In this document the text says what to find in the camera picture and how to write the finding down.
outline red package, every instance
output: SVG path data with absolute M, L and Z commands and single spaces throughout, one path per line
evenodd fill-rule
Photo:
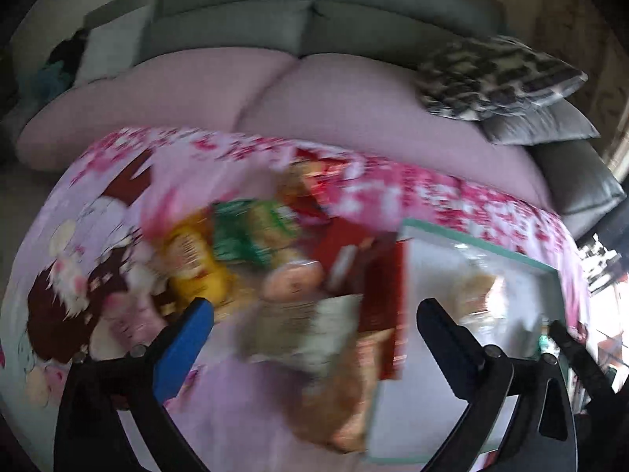
M 338 255 L 345 247 L 355 247 L 355 251 L 359 249 L 365 250 L 369 248 L 375 239 L 375 234 L 359 225 L 352 223 L 345 218 L 333 218 L 325 228 L 325 234 L 314 248 L 310 257 L 319 261 L 323 266 L 323 271 L 329 275 L 337 261 Z
M 336 296 L 363 294 L 358 332 L 393 329 L 382 344 L 381 380 L 395 380 L 404 364 L 405 346 L 405 247 L 395 233 L 375 234 L 344 218 L 333 218 L 326 233 L 309 254 L 321 263 L 326 287 Z M 339 259 L 351 252 L 345 264 Z M 342 275 L 337 284 L 333 277 Z
M 305 149 L 297 149 L 279 187 L 278 198 L 305 218 L 306 223 L 327 223 L 323 208 L 329 205 L 329 187 L 341 179 L 347 165 L 347 160 L 320 158 Z

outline throw pillow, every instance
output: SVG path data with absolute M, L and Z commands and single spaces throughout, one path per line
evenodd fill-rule
M 587 75 L 510 37 L 464 39 L 418 68 L 419 99 L 429 113 L 480 121 L 524 115 L 574 93 Z
M 600 136 L 586 116 L 565 99 L 523 116 L 494 116 L 482 121 L 480 128 L 487 140 L 502 145 L 536 145 Z
M 112 78 L 133 67 L 151 12 L 152 6 L 140 7 L 90 31 L 74 86 Z

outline pink blanket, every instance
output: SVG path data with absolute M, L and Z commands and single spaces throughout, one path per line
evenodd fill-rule
M 162 296 L 142 236 L 215 200 L 272 196 L 276 175 L 297 147 L 349 160 L 345 178 L 330 189 L 332 214 L 380 230 L 418 218 L 524 253 L 558 269 L 568 326 L 587 321 L 576 246 L 556 214 L 462 179 L 337 147 L 200 129 L 121 129 L 93 144 L 50 194 L 15 259 L 2 306 L 3 409 L 40 468 L 51 470 L 68 360 L 78 350 L 102 358 L 117 353 L 99 325 L 103 301 L 120 291 Z M 301 378 L 233 358 L 233 319 L 213 330 L 194 381 L 169 406 L 210 470 L 370 470 L 354 455 L 295 440 L 281 400 L 298 391 Z M 125 424 L 142 463 L 154 468 L 136 429 Z

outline food package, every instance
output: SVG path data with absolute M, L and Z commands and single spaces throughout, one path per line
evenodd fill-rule
M 234 276 L 214 259 L 210 246 L 194 225 L 187 222 L 177 225 L 166 236 L 162 255 L 181 308 L 190 305 L 195 298 L 205 298 L 215 307 L 227 300 Z
M 291 261 L 267 275 L 262 284 L 262 298 L 276 303 L 311 299 L 322 280 L 323 268 L 317 261 Z
M 323 158 L 297 149 L 279 183 L 278 199 L 293 209 L 305 225 L 327 223 L 329 189 L 342 178 L 348 165 L 347 160 Z
M 214 308 L 215 324 L 226 320 L 230 315 L 235 314 L 251 305 L 258 299 L 256 290 L 243 281 L 241 275 L 234 275 L 233 287 L 223 303 Z
M 277 303 L 263 301 L 245 337 L 252 361 L 271 360 L 325 378 L 356 331 L 361 295 Z
M 216 203 L 213 218 L 214 254 L 226 262 L 272 267 L 276 255 L 300 235 L 292 211 L 276 201 Z
M 341 452 L 364 452 L 373 396 L 380 376 L 380 348 L 391 330 L 358 334 L 344 347 L 328 378 L 303 391 L 291 414 L 295 435 Z
M 399 377 L 406 359 L 405 246 L 395 233 L 375 234 L 365 227 L 333 218 L 311 256 L 327 278 L 334 295 L 362 293 L 358 331 L 392 329 L 381 354 L 381 379 Z
M 407 241 L 380 236 L 364 260 L 365 293 L 358 331 L 391 330 L 382 343 L 380 379 L 398 380 L 406 360 L 405 256 Z M 357 274 L 350 272 L 350 278 Z
M 477 338 L 494 336 L 504 327 L 508 305 L 506 282 L 482 257 L 469 259 L 469 270 L 456 284 L 454 298 L 458 323 Z

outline sofa backrest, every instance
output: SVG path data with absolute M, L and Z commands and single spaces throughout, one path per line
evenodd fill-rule
M 457 36 L 505 32 L 495 0 L 156 0 L 139 61 L 247 46 L 296 56 L 347 53 L 414 68 Z

